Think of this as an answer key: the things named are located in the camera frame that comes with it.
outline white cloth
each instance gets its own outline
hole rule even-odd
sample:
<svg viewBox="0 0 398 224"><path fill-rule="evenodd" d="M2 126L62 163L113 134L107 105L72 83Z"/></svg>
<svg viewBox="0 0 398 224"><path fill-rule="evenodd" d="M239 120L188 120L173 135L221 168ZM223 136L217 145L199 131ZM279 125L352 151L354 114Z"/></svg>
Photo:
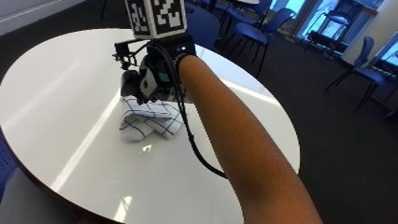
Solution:
<svg viewBox="0 0 398 224"><path fill-rule="evenodd" d="M128 141L141 141L155 130L173 138L183 125L177 103L157 101L139 105L133 96L123 97L121 134Z"/></svg>

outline gray carpet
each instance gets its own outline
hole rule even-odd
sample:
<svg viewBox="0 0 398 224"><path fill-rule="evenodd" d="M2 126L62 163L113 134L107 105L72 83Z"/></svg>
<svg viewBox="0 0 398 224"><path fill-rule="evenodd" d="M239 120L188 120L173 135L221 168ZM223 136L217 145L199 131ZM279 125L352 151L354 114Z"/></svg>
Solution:
<svg viewBox="0 0 398 224"><path fill-rule="evenodd" d="M18 57L50 38L84 29L129 28L124 1L109 1L104 21L101 6L103 1L87 0L0 36L0 77ZM260 65L260 61L252 63L253 56L255 50L248 48L243 55L231 57L251 74ZM300 177L325 223L396 223L398 121L384 121L388 111L374 101L353 112L368 87L361 77L350 77L324 93L346 69L337 61L326 61L316 49L304 52L301 46L279 37L269 47L259 81L294 124L301 145ZM377 96L385 97L389 89L380 90ZM394 95L390 103L396 105L397 101Z"/></svg>

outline skin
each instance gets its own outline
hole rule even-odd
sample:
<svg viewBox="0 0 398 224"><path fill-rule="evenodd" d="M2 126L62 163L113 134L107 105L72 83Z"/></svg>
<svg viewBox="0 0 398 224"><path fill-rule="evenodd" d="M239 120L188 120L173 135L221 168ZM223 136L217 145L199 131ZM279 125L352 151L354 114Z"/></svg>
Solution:
<svg viewBox="0 0 398 224"><path fill-rule="evenodd" d="M245 223L322 223L309 192L275 140L200 58L187 56L181 60L180 79L235 188ZM89 223L93 222L87 219L79 222Z"/></svg>

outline room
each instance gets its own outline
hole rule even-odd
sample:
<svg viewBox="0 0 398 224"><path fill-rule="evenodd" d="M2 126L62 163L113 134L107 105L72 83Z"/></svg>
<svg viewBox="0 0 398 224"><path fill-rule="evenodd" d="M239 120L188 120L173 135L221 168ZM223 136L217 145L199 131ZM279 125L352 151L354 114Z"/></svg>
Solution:
<svg viewBox="0 0 398 224"><path fill-rule="evenodd" d="M294 7L304 11L302 13L298 11L296 19L289 20L279 30L263 61L259 56L252 63L256 48L251 49L251 45L240 53L241 45L227 57L239 42L239 36L236 36L223 50L231 35L231 33L224 33L228 22L221 26L221 39L216 44L219 54L253 77L264 62L259 77L251 80L257 80L272 93L294 126L300 145L298 176L325 223L394 223L398 218L394 209L398 205L396 193L398 165L394 161L398 144L397 119L386 120L390 110L374 99L370 99L354 112L369 85L360 76L349 77L338 87L332 87L326 93L324 92L328 85L350 70L350 64L362 48L365 35L374 38L370 62L376 56L385 58L386 61L394 60L389 59L394 52L394 43L389 41L397 31L394 9L398 3L393 0L385 0L382 3L381 1L369 2L380 4L374 10L377 15L372 15L374 17L372 19L361 15L362 28L346 33L345 37L350 43L342 48L345 52L334 52L330 58L330 53L326 50L322 52L321 48L310 46L305 50L308 42L301 42L300 38L308 33L306 28L312 24L312 19L317 18L322 1L273 1L272 8L275 9ZM19 11L18 7L10 5L8 10ZM42 16L46 15L44 18L32 15L20 21L19 18L24 16L16 17L16 15L22 13L10 14L3 11L0 14L3 15L0 20L2 79L19 58L51 38L91 29L131 29L124 1L108 1L104 20L101 20L104 1L63 0L51 1L51 4L48 1L36 1L35 4L23 8L24 15L32 14L28 13L32 7L44 10L51 15L42 13ZM271 10L269 18L273 17L273 13L275 11ZM220 19L221 13L216 11L215 15ZM389 44L389 50L381 51ZM116 64L115 66L119 66L111 55L105 57ZM121 74L123 70L115 75L119 82ZM35 74L27 76L27 81L35 83L34 77ZM376 90L374 96L385 99L394 85L394 82L389 82L386 88ZM87 96L83 97L89 99L89 94L92 93L87 91ZM397 106L397 97L393 94L389 98L389 106L393 109ZM55 102L48 102L48 107L55 104ZM125 197L125 201L133 204L135 198Z"/></svg>

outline white round table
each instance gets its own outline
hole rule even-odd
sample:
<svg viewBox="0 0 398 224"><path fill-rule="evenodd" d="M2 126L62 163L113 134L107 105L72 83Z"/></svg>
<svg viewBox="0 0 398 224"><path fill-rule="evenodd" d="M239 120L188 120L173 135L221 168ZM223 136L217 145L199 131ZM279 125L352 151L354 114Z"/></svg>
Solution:
<svg viewBox="0 0 398 224"><path fill-rule="evenodd" d="M249 5L257 5L260 3L260 0L236 0L239 3L249 4Z"/></svg>
<svg viewBox="0 0 398 224"><path fill-rule="evenodd" d="M15 62L0 87L0 124L16 159L38 184L111 220L243 223L232 186L201 165L184 128L172 140L157 133L137 143L121 138L124 70L111 55L113 44L132 38L131 30L76 32L50 39ZM208 49L197 51L298 171L294 126L279 101L237 65ZM188 112L199 149L220 168L193 105Z"/></svg>

